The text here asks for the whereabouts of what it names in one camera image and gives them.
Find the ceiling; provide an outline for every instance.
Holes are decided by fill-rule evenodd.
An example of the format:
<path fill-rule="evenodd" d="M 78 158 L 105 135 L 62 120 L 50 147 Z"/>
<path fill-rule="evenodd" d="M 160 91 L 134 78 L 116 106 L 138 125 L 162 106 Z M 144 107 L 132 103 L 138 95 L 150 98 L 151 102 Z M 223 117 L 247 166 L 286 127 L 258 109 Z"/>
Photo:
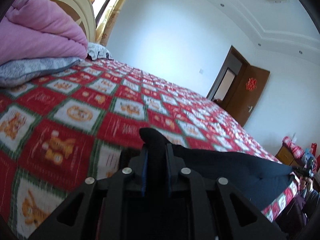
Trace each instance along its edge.
<path fill-rule="evenodd" d="M 320 34 L 299 0 L 282 3 L 266 0 L 207 1 L 232 19 L 257 49 L 300 57 L 319 65 Z"/>

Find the hand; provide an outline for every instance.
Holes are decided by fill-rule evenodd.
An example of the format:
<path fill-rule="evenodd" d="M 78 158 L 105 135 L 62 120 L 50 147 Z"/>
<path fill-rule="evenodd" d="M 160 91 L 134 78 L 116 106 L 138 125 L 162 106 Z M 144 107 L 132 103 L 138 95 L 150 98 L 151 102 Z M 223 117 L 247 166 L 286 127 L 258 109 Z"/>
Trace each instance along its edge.
<path fill-rule="evenodd" d="M 310 178 L 300 178 L 300 191 L 304 190 L 306 188 L 306 184 L 308 187 L 308 193 L 313 190 L 313 181 Z"/>

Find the triangular cutout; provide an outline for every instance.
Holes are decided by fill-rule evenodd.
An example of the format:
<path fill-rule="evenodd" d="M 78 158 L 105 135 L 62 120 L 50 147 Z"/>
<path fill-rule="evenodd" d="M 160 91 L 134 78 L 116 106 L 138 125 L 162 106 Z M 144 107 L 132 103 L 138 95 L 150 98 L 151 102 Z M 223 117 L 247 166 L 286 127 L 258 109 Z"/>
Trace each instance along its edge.
<path fill-rule="evenodd" d="M 67 226 L 73 226 L 78 216 L 84 194 L 80 193 L 73 201 L 57 216 L 57 220 Z"/>
<path fill-rule="evenodd" d="M 257 216 L 235 194 L 230 194 L 230 199 L 241 227 L 257 221 Z"/>

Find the red checkered bedspread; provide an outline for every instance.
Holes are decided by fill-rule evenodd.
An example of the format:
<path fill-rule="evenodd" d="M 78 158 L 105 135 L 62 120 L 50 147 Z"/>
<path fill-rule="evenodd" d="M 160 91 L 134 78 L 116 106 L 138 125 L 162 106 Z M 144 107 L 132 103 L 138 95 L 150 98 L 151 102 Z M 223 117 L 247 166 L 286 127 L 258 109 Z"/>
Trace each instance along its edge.
<path fill-rule="evenodd" d="M 0 213 L 20 238 L 87 176 L 111 176 L 122 148 L 141 148 L 141 127 L 185 147 L 278 161 L 213 102 L 117 61 L 0 90 L 0 111 Z M 296 192 L 292 183 L 263 214 L 272 221 Z"/>

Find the blue patterned pillow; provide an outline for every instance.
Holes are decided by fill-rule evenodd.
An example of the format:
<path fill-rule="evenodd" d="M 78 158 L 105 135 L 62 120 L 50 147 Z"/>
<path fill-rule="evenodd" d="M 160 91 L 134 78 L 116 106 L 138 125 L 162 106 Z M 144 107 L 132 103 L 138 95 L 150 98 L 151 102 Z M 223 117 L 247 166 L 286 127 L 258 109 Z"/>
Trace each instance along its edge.
<path fill-rule="evenodd" d="M 0 66 L 0 87 L 15 87 L 39 76 L 65 71 L 81 60 L 79 57 L 12 60 Z"/>

